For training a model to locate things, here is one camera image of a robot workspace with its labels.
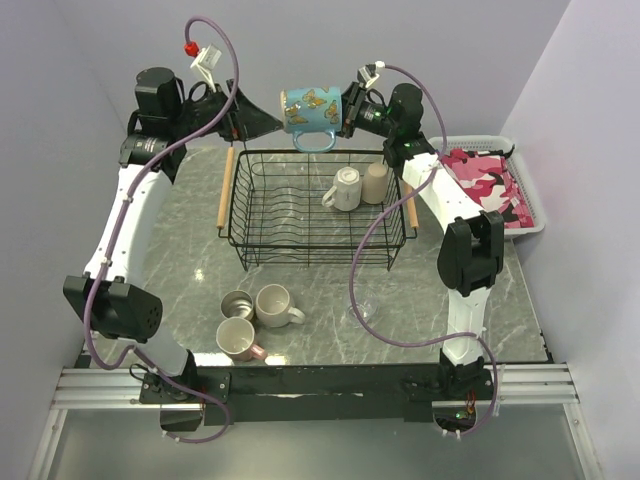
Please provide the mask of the blue butterfly mug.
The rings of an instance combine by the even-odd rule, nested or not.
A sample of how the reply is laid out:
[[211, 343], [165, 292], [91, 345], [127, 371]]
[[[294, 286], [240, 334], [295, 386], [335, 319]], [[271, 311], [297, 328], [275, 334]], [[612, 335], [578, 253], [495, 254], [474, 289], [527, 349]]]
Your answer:
[[[336, 145], [342, 129], [342, 94], [336, 86], [282, 90], [279, 99], [283, 130], [302, 153], [325, 153]], [[321, 147], [300, 143], [305, 134], [323, 133], [329, 141]]]

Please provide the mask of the beige handleless cup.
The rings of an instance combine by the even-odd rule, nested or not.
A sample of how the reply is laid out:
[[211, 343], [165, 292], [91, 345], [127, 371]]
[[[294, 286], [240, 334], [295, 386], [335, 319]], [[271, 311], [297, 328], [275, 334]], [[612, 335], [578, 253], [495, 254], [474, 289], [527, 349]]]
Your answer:
[[371, 163], [363, 176], [361, 200], [367, 204], [379, 204], [385, 196], [388, 183], [388, 166]]

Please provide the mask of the white faceted mug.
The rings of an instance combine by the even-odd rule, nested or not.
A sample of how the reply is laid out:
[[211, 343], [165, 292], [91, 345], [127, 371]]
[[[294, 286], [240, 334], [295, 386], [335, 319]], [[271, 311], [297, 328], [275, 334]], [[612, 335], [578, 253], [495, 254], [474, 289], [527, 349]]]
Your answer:
[[355, 210], [361, 201], [362, 181], [360, 173], [353, 167], [343, 167], [337, 171], [333, 185], [322, 197], [322, 205], [342, 212]]

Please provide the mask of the beige mug white inside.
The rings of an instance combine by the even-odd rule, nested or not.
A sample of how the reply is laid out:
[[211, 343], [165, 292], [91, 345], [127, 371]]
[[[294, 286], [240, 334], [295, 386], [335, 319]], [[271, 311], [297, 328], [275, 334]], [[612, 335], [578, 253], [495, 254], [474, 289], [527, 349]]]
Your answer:
[[306, 315], [295, 307], [290, 292], [279, 284], [266, 285], [258, 292], [255, 310], [258, 320], [269, 328], [303, 324], [306, 319]]

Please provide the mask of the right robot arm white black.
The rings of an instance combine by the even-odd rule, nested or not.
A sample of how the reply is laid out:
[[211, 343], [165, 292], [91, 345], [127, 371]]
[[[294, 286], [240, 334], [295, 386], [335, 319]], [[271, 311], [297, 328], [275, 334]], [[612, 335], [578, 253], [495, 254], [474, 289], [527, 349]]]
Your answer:
[[420, 197], [443, 231], [437, 271], [448, 290], [447, 332], [439, 338], [441, 353], [437, 384], [449, 398], [460, 398], [484, 380], [484, 360], [490, 350], [483, 342], [485, 309], [504, 263], [504, 220], [486, 211], [458, 185], [443, 165], [445, 149], [434, 148], [422, 132], [422, 101], [426, 88], [401, 83], [386, 103], [374, 103], [362, 82], [341, 95], [340, 135], [350, 138], [363, 130], [383, 139], [383, 156], [410, 192], [388, 213]]

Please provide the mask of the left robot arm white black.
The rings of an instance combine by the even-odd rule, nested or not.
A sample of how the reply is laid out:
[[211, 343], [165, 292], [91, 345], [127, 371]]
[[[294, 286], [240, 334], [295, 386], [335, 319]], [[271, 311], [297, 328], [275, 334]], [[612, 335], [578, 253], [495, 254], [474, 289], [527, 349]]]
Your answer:
[[192, 91], [165, 67], [137, 74], [137, 108], [120, 148], [116, 197], [100, 242], [79, 276], [69, 275], [63, 295], [83, 323], [92, 356], [95, 333], [124, 342], [166, 375], [164, 389], [176, 401], [193, 399], [200, 378], [188, 350], [162, 326], [163, 305], [142, 287], [143, 264], [157, 215], [186, 155], [182, 138], [217, 133], [225, 141], [252, 140], [282, 123], [252, 103], [232, 80], [202, 82]]

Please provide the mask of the white plastic basket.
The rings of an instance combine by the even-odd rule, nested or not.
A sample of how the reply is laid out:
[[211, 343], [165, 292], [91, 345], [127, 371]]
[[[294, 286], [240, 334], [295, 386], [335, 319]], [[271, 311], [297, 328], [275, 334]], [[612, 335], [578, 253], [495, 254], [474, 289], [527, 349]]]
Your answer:
[[543, 208], [516, 143], [503, 136], [447, 138], [446, 170], [486, 211], [498, 211], [505, 236], [516, 238], [544, 229]]

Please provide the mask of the pink camouflage cloth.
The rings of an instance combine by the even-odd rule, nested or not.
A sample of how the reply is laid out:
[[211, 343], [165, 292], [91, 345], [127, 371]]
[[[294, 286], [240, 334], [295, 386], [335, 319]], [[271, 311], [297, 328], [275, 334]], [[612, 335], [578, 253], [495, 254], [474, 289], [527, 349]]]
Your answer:
[[454, 148], [441, 162], [464, 192], [486, 211], [497, 210], [505, 227], [532, 228], [534, 219], [523, 191], [508, 168], [514, 151]]

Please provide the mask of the steel cup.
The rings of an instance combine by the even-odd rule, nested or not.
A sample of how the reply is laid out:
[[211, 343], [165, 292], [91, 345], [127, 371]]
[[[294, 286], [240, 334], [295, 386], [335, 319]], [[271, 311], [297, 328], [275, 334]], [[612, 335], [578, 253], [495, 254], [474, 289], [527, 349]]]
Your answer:
[[227, 293], [221, 300], [220, 310], [225, 318], [239, 317], [252, 321], [255, 316], [253, 298], [243, 290]]

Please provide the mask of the clear glass cup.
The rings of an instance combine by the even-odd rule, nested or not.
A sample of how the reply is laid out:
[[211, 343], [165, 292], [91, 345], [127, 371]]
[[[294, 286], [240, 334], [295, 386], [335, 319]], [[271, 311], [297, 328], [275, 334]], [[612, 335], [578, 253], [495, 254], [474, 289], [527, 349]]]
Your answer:
[[378, 310], [377, 300], [372, 298], [357, 298], [356, 306], [353, 306], [351, 299], [348, 298], [346, 301], [346, 314], [356, 319], [356, 310], [360, 312], [362, 319], [368, 323], [376, 316]]

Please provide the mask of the pink mug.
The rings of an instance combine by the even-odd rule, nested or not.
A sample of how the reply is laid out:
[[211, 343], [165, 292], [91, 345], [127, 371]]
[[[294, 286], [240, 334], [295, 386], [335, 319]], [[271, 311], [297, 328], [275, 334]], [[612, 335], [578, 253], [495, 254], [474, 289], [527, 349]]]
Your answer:
[[241, 317], [223, 320], [216, 331], [218, 347], [232, 360], [264, 361], [268, 353], [256, 343], [256, 331], [253, 324]]

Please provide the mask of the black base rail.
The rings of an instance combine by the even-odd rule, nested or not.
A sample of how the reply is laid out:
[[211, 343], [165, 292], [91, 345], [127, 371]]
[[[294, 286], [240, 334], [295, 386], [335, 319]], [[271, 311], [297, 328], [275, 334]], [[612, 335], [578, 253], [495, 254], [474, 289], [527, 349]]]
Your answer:
[[153, 373], [141, 381], [140, 403], [160, 406], [161, 423], [173, 432], [277, 421], [396, 418], [426, 423], [437, 402], [487, 401], [494, 394], [489, 370], [437, 363], [200, 366], [189, 374], [190, 394]]

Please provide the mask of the aluminium frame rail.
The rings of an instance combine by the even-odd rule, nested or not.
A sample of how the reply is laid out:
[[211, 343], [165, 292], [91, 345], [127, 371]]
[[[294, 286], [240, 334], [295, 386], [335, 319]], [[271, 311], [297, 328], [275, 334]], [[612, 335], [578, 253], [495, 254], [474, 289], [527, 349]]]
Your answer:
[[67, 414], [72, 410], [199, 411], [192, 404], [142, 404], [142, 387], [127, 370], [64, 369], [58, 380], [28, 479], [47, 479]]

